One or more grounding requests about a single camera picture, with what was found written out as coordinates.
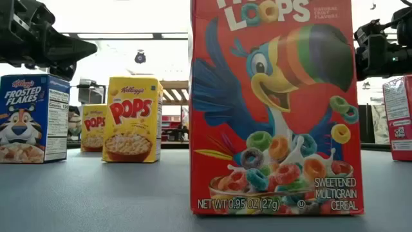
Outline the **ceiling light strip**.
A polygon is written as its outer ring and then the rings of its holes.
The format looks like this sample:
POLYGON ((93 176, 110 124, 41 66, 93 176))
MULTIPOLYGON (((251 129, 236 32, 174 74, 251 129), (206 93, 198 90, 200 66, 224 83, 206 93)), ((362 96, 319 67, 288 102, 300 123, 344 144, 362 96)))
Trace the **ceiling light strip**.
POLYGON ((68 37, 82 39, 85 41, 184 41, 188 40, 188 33, 63 33, 68 37))

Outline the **leaf-patterned cloth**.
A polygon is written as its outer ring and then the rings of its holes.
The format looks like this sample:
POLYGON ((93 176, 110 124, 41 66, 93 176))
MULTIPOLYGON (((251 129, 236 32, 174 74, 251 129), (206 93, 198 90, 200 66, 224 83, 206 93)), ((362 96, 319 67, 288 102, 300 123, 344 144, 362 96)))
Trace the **leaf-patterned cloth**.
POLYGON ((372 105, 371 112, 375 144, 390 144, 385 106, 372 105))

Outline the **wooden slatted shelf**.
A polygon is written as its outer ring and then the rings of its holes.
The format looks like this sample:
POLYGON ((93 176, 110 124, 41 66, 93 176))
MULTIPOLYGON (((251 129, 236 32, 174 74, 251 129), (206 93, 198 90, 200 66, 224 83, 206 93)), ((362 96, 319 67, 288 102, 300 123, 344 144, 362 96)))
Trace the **wooden slatted shelf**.
POLYGON ((163 86, 163 105, 186 106, 189 104, 188 81, 161 81, 163 86))

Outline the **red Froot Loops cereal box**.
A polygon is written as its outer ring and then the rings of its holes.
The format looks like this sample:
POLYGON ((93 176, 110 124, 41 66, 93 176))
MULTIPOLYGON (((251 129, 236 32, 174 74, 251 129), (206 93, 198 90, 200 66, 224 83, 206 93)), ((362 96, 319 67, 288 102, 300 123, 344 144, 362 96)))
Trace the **red Froot Loops cereal box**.
POLYGON ((383 84, 393 160, 412 161, 412 75, 383 84))
POLYGON ((191 0, 197 215, 361 215, 351 0, 191 0))

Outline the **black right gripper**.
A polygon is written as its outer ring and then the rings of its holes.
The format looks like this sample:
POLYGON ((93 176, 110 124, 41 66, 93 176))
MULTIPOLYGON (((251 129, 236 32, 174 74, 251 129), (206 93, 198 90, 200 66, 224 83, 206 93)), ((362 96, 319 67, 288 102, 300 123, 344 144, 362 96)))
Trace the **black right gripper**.
POLYGON ((368 77, 388 77, 387 52, 388 41, 384 33, 385 25, 380 19, 373 19, 360 26, 355 32, 355 40, 359 47, 355 49, 357 80, 368 77))

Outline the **blue Frosted Flakes cereal box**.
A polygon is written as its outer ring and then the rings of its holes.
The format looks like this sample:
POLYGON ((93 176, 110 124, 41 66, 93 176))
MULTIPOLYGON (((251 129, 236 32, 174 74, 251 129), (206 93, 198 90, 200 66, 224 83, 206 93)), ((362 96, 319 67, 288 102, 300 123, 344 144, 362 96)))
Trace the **blue Frosted Flakes cereal box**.
POLYGON ((0 77, 0 163, 67 159, 70 83, 50 74, 0 77))

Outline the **red storage bins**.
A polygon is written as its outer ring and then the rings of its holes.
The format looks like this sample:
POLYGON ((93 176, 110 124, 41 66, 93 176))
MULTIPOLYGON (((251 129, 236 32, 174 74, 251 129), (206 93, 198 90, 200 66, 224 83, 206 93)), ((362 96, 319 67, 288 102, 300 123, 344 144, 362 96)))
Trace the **red storage bins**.
POLYGON ((163 115, 162 129, 183 129, 189 127, 189 117, 181 115, 163 115))

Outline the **blue-grey table mat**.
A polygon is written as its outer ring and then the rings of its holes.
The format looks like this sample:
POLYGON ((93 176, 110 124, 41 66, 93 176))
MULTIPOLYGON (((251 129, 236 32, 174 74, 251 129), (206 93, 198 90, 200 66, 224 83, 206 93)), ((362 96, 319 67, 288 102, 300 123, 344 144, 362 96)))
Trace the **blue-grey table mat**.
POLYGON ((365 214, 197 217, 189 152, 154 164, 107 164, 70 150, 64 162, 0 164, 0 232, 412 232, 412 162, 363 151, 365 214))

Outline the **black aluminium table frame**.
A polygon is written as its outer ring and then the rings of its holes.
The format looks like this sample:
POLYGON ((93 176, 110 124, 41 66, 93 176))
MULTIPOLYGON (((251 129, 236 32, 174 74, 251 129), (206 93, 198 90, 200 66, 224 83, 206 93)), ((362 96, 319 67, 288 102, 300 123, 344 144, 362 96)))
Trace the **black aluminium table frame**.
MULTIPOLYGON (((162 149, 188 149, 189 148, 189 141, 165 141, 162 142, 161 145, 162 149)), ((80 143, 79 142, 69 142, 67 144, 67 148, 70 149, 79 149, 80 143)), ((391 151, 390 144, 373 144, 373 143, 362 143, 361 144, 362 150, 370 150, 370 151, 391 151)))

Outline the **yellow Corn Pops cereal box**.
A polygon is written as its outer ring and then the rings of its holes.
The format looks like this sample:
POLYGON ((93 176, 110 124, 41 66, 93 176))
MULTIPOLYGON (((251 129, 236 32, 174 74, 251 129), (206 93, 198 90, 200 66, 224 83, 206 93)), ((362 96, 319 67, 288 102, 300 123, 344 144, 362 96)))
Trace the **yellow Corn Pops cereal box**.
POLYGON ((160 160, 162 100, 163 87, 154 77, 110 78, 103 161, 160 160))
POLYGON ((105 104, 86 104, 82 110, 82 152, 101 152, 106 121, 105 104))

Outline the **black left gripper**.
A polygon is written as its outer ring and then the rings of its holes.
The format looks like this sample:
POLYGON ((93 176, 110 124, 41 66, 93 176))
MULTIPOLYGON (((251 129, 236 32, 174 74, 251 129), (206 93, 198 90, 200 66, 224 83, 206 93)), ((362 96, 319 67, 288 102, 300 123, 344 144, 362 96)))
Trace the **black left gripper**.
POLYGON ((97 46, 49 28, 54 22, 55 16, 38 0, 0 0, 0 63, 51 66, 48 73, 71 81, 76 62, 96 53, 97 46))

